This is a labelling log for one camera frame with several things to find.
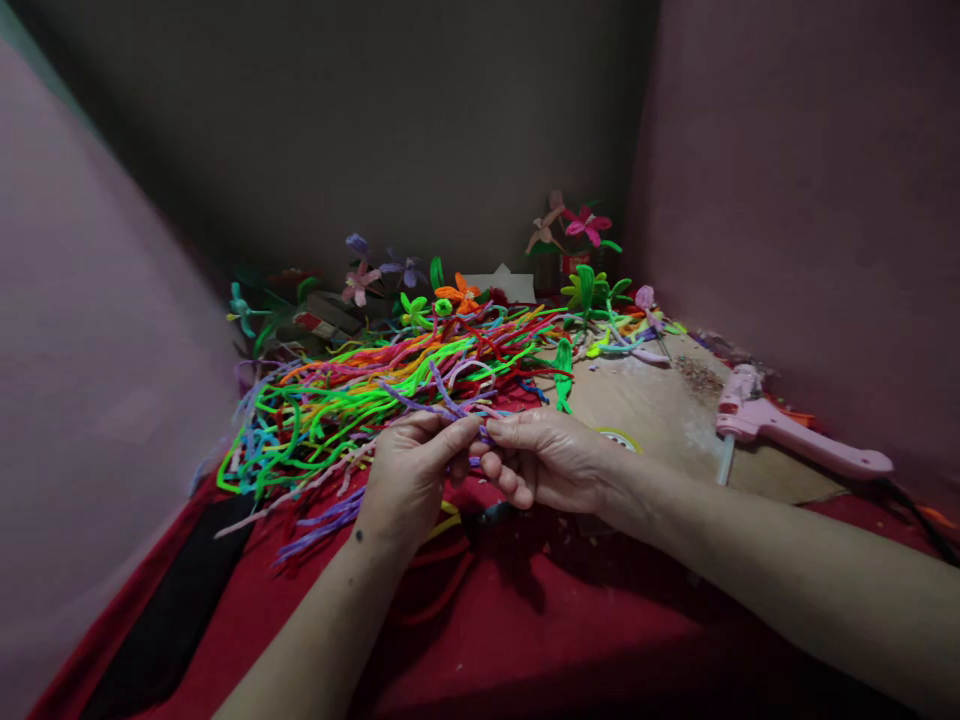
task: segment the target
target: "forearm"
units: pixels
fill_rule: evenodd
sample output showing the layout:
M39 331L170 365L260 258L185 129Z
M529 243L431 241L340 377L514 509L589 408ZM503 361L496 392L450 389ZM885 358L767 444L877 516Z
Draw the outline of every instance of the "forearm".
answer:
M219 720L346 715L415 548L352 534L217 713Z
M703 576L785 638L932 714L960 691L960 572L809 511L631 460L605 519Z

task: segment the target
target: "black cord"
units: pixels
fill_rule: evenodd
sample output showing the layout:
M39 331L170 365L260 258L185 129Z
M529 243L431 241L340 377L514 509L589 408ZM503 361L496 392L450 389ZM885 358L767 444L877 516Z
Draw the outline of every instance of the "black cord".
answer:
M937 552L940 553L940 557L943 558L944 562L948 562L954 567L960 568L960 558L957 557L957 553L954 552L946 538L940 534L940 531L937 530L929 520L927 520L926 516L922 512L920 512L920 509L916 506L916 503L910 499L910 496L907 495L907 493L905 493L898 485L894 484L890 478L879 478L874 482L886 490L890 497L913 513L913 516L917 518L917 520L923 526L923 529L927 531L927 535L930 536L930 542L933 544L933 547L936 548Z

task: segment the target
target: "hand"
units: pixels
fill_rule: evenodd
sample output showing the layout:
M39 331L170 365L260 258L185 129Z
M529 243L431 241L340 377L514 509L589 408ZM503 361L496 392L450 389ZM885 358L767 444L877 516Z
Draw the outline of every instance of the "hand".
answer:
M633 455L570 415L536 408L487 421L496 449L480 459L484 474L521 509L600 514L608 483Z
M437 522L447 466L451 481L462 483L479 430L476 415L449 424L421 410L380 433L357 530L416 552Z

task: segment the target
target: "pipe cleaner flower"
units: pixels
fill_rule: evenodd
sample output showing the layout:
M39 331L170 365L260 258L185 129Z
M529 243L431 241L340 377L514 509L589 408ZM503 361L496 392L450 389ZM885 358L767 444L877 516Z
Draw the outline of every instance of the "pipe cleaner flower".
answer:
M254 315L270 315L270 311L251 310L247 301L240 294L240 283L230 283L230 292L233 295L233 299L230 301L230 309L233 310L233 313L227 315L227 320L229 322L239 320L243 334L250 338L256 337L257 334L250 327L250 318Z
M537 241L547 243L548 245L552 243L563 251L560 243L557 242L557 239L553 237L553 233L550 232L550 226L553 225L554 220L560 217L560 213L564 210L566 210L566 208L563 205L559 205L551 210L545 218L537 218L533 221L537 229L533 231L533 235L530 236L530 242L527 243L527 255L533 250L533 246L537 244Z
M570 302L567 303L568 310L576 310L581 305L583 305L584 310L589 310L593 306L594 293L604 295L604 293L610 292L607 274L597 273L594 275L593 268L589 265L578 265L577 274L569 277L573 284L560 288L561 295L570 296Z
M347 273L347 286L343 289L343 295L341 296L344 302L353 300L357 304L357 307L363 307L367 304L367 289L370 283L380 279L380 271L369 270L369 268L370 266L367 265L367 261L361 260L360 267L357 268L356 272Z
M567 235L587 234L594 247L600 247L600 230L609 230L613 227L610 218L599 217L590 212L586 205L580 208L580 216L577 217L569 210L564 210L563 216L570 221L567 225Z
M423 307L427 304L425 297L414 298L410 302L405 292L400 293L400 303L406 312L400 316L400 322L404 325L419 325L427 330L433 329L433 323L423 316Z
M427 282L427 276L424 275L420 270L420 258L401 258L393 251L393 248L387 248L387 252L390 254L390 259L393 260L393 262L384 263L381 265L380 272L384 274L403 273L403 277L401 279L403 284L407 287L416 287L417 280L421 280L424 283Z
M457 312L461 315L466 315L469 312L479 309L477 304L476 297L480 294L480 288L474 287L472 285L467 285L467 281L463 279L463 275L457 273L457 287L452 288L450 286L437 288L436 293L438 298L446 298L453 302L460 303L460 307L457 308Z
M653 287L650 285L644 285L642 288L637 290L637 296L634 298L634 301L637 303L637 307L646 313L647 320L650 321L650 325L657 330L662 331L663 323L660 322L660 318L658 318L656 313L653 312Z
M347 247L353 250L361 260L370 262L370 245L356 233L347 238Z

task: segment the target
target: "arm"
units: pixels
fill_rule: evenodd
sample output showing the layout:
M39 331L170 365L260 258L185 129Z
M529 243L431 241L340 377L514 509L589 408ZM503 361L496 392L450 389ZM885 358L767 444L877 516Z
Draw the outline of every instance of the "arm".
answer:
M443 475L469 472L476 417L421 412L380 435L354 530L217 712L218 720L344 717L390 601L440 510Z
M484 471L515 504L596 513L820 660L919 711L960 711L955 568L815 513L694 482L558 413L488 428L506 450L485 454Z

